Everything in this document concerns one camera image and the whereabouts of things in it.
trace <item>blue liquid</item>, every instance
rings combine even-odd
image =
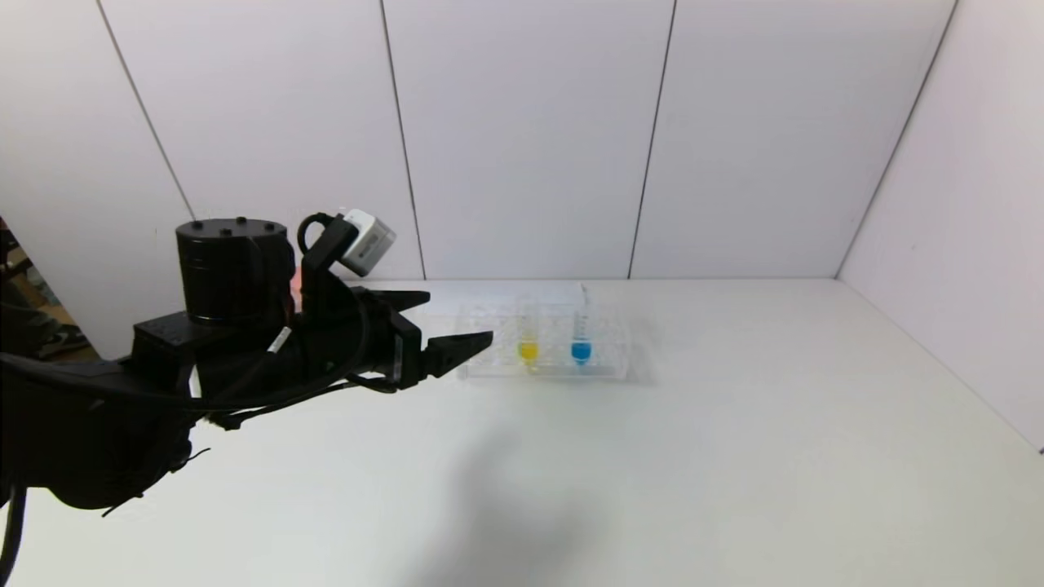
[[[589,341],[575,341],[572,348],[573,360],[576,365],[585,366],[591,360],[591,343]]]

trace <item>white table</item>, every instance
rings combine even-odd
[[[544,286],[396,285],[440,328]],[[1044,585],[1044,456],[845,285],[589,288],[632,321],[633,380],[451,375],[200,424],[214,450],[104,520],[31,491],[11,584]]]

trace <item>panel seam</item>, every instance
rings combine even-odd
[[[141,109],[141,114],[145,117],[145,123],[148,124],[148,130],[152,134],[152,140],[156,141],[156,146],[160,149],[160,155],[163,157],[163,163],[166,164],[167,171],[170,172],[170,178],[174,181],[174,186],[177,187],[177,193],[182,196],[182,202],[185,204],[185,208],[189,211],[189,216],[195,220],[196,216],[195,212],[192,210],[192,205],[189,204],[188,197],[185,196],[185,189],[182,188],[182,182],[177,179],[177,173],[174,172],[174,166],[170,164],[170,158],[167,157],[167,150],[163,148],[163,142],[160,141],[160,135],[157,134],[156,126],[152,124],[152,119],[148,115],[148,110],[145,109],[145,102],[141,99],[141,93],[138,91],[138,85],[135,84],[134,76],[130,75],[130,69],[127,67],[127,62],[123,58],[123,51],[120,50],[120,45],[116,42],[116,34],[113,32],[113,26],[109,23],[109,15],[105,14],[105,8],[101,5],[101,0],[95,0],[95,4],[98,5],[98,13],[101,15],[101,21],[105,23],[105,30],[109,32],[109,40],[113,43],[113,49],[116,50],[116,56],[120,60],[120,66],[123,67],[123,74],[126,75],[127,83],[130,85],[130,90],[134,92],[134,97],[138,100],[138,108]]]
[[[902,131],[899,132],[899,138],[896,139],[896,144],[892,148],[892,155],[888,156],[888,162],[884,164],[884,170],[881,172],[881,177],[877,180],[877,186],[874,188],[874,193],[870,196],[870,202],[867,203],[867,208],[863,209],[862,218],[859,219],[859,226],[856,227],[855,232],[852,234],[852,240],[849,241],[848,249],[845,250],[845,256],[841,257],[841,262],[837,265],[837,271],[834,272],[834,279],[840,279],[841,268],[845,267],[845,263],[848,262],[849,256],[852,255],[852,250],[855,248],[855,241],[859,238],[859,233],[862,232],[862,229],[867,224],[867,218],[870,217],[870,212],[874,208],[874,202],[877,201],[877,196],[881,192],[881,187],[884,185],[884,179],[888,175],[888,170],[892,169],[892,163],[896,159],[896,154],[899,152],[899,147],[902,145],[903,139],[906,137],[906,131],[909,128],[910,121],[914,120],[914,113],[917,112],[917,108],[921,103],[921,96],[924,94],[924,89],[928,85],[928,78],[931,76],[932,69],[935,68],[935,60],[939,58],[939,53],[943,49],[943,43],[946,41],[946,34],[950,31],[950,24],[953,22],[953,15],[956,14],[957,5],[959,3],[960,0],[953,0],[953,5],[950,6],[950,15],[946,19],[946,25],[943,27],[943,33],[939,36],[939,44],[935,45],[935,51],[931,55],[931,61],[928,62],[928,69],[925,70],[924,77],[921,79],[921,87],[918,88],[917,96],[914,98],[910,111],[906,115],[906,121],[903,122]]]
[[[674,14],[678,11],[678,0],[670,8],[670,23],[667,25],[667,45],[663,51],[663,69],[660,71],[660,90],[656,95],[656,110],[652,112],[652,132],[649,134],[649,150],[645,156],[645,174],[642,177],[642,193],[638,198],[638,218],[635,219],[635,238],[631,242],[631,261],[627,263],[627,279],[635,269],[635,251],[638,249],[638,229],[642,225],[642,207],[645,205],[645,186],[649,181],[649,164],[652,162],[652,143],[656,140],[656,125],[660,118],[660,101],[663,99],[663,80],[667,76],[667,57],[670,55],[670,38],[674,34]]]
[[[413,196],[413,174],[409,169],[409,154],[406,150],[406,132],[402,125],[402,105],[399,103],[399,84],[395,77],[395,61],[392,58],[392,33],[388,31],[387,13],[381,0],[381,24],[384,26],[384,48],[388,55],[388,70],[392,73],[392,93],[395,95],[395,113],[399,120],[399,140],[402,142],[402,159],[406,164],[406,185],[409,188],[409,205],[413,209],[413,230],[417,232],[417,252],[421,256],[421,278],[428,280],[428,269],[424,264],[424,245],[421,243],[421,219],[417,214],[417,198]]]

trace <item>white wall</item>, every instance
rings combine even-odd
[[[361,208],[399,236],[372,277],[422,277],[378,0],[103,5],[196,215]]]
[[[671,0],[385,0],[429,278],[624,278]]]
[[[953,0],[679,0],[632,275],[833,277]]]
[[[183,307],[188,210],[93,2],[0,2],[0,215],[101,355]]]
[[[962,0],[840,278],[1044,447],[1044,3]]]

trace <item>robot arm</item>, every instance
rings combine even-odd
[[[324,230],[309,248],[312,222]],[[427,302],[426,291],[349,287],[330,272],[341,262],[365,275],[395,240],[365,213],[302,224],[301,312],[289,294],[294,260],[284,227],[240,217],[189,222],[176,234],[186,311],[135,325],[129,357],[44,363],[0,354],[0,482],[18,517],[8,520],[4,582],[27,487],[74,508],[114,509],[189,462],[200,419],[237,429],[349,386],[395,393],[493,342],[492,332],[433,337],[422,351],[420,329],[400,312]]]

